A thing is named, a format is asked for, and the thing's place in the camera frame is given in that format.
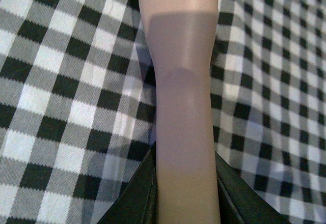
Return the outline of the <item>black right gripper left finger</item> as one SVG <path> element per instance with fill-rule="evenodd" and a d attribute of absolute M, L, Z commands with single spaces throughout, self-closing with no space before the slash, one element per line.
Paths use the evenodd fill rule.
<path fill-rule="evenodd" d="M 98 223 L 156 223 L 156 144 Z"/>

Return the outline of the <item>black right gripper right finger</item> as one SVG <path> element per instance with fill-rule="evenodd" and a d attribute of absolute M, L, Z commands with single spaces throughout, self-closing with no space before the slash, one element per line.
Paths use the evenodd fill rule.
<path fill-rule="evenodd" d="M 226 163 L 215 155 L 221 223 L 289 223 L 255 193 Z"/>

